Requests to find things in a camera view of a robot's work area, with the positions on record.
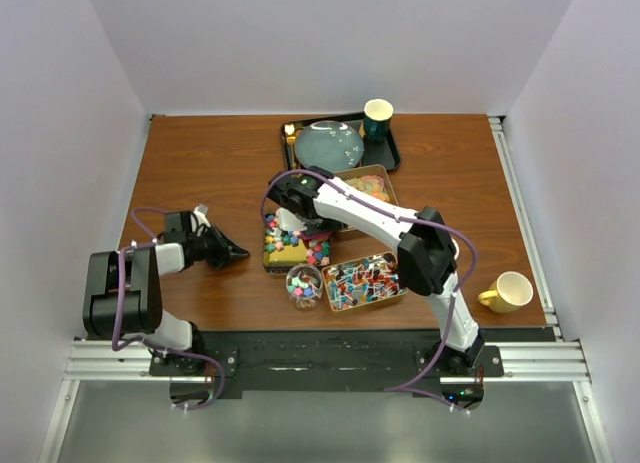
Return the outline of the gold tin of star candies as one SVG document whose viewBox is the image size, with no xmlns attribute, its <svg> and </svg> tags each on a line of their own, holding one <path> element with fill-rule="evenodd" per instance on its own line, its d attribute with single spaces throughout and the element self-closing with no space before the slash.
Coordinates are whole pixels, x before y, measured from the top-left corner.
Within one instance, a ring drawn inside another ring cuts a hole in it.
<svg viewBox="0 0 640 463">
<path fill-rule="evenodd" d="M 275 213 L 264 215 L 263 268 L 270 275 L 284 275 L 298 264 L 309 264 L 318 268 L 330 263 L 330 239 L 323 242 L 305 243 L 301 232 L 282 231 L 277 226 Z"/>
</svg>

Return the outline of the clear glass jar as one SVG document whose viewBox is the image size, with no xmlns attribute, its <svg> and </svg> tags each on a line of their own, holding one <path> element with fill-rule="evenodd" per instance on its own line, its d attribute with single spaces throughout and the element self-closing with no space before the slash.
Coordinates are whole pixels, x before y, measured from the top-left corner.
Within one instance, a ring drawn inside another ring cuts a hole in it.
<svg viewBox="0 0 640 463">
<path fill-rule="evenodd" d="M 324 292 L 321 271 L 309 264 L 298 264 L 286 275 L 287 293 L 296 309 L 310 311 L 314 309 Z"/>
</svg>

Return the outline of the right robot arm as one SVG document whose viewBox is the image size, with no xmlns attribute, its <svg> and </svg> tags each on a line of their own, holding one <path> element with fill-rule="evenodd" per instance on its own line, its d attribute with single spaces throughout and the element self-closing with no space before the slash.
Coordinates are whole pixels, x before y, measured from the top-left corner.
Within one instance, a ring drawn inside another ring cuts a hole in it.
<svg viewBox="0 0 640 463">
<path fill-rule="evenodd" d="M 418 211 L 385 203 L 320 168 L 277 174 L 262 200 L 304 221 L 351 226 L 395 254 L 401 285 L 423 296 L 439 323 L 440 343 L 422 374 L 442 363 L 466 376 L 480 365 L 484 339 L 462 294 L 476 270 L 478 252 L 436 209 Z"/>
</svg>

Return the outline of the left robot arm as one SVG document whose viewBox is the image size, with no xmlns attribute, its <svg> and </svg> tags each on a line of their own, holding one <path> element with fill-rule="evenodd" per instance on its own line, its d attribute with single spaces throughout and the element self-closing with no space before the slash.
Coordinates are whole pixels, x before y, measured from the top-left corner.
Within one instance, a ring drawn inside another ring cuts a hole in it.
<svg viewBox="0 0 640 463">
<path fill-rule="evenodd" d="M 120 351 L 141 343 L 185 375 L 215 374 L 196 325 L 163 308 L 160 278 L 199 262 L 221 270 L 250 256 L 207 218 L 207 208 L 162 213 L 164 230 L 145 244 L 89 258 L 82 319 L 87 336 Z"/>
</svg>

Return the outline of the purple plastic scoop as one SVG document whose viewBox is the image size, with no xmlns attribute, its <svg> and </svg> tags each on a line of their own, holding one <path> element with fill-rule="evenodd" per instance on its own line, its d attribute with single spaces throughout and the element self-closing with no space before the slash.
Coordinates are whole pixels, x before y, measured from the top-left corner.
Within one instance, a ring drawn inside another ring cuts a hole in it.
<svg viewBox="0 0 640 463">
<path fill-rule="evenodd" d="M 308 233 L 303 232 L 303 233 L 300 234 L 300 238 L 305 243 L 309 243 L 311 241 L 323 242 L 323 241 L 329 240 L 331 235 L 332 235 L 331 231 L 315 233 L 315 234 L 308 234 Z"/>
</svg>

